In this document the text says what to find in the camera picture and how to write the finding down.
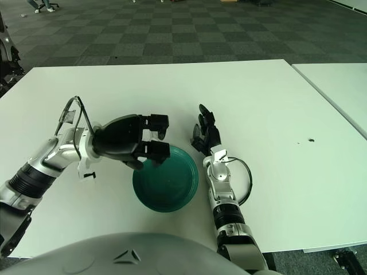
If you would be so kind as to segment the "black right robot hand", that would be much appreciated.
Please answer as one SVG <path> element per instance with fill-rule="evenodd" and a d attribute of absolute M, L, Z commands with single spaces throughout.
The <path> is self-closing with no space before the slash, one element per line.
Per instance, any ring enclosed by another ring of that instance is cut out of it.
<path fill-rule="evenodd" d="M 205 156 L 210 156 L 211 148 L 221 145 L 220 133 L 215 125 L 213 112 L 208 110 L 203 104 L 199 105 L 199 124 L 195 124 L 191 145 Z"/>

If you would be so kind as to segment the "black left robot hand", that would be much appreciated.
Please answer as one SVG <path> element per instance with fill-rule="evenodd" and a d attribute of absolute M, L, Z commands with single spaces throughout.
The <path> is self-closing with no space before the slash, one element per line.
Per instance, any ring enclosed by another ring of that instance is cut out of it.
<path fill-rule="evenodd" d="M 167 115 L 127 115 L 95 130 L 93 151 L 102 157 L 123 162 L 133 170 L 143 168 L 139 157 L 157 165 L 170 157 L 170 145 L 163 142 L 169 127 Z"/>

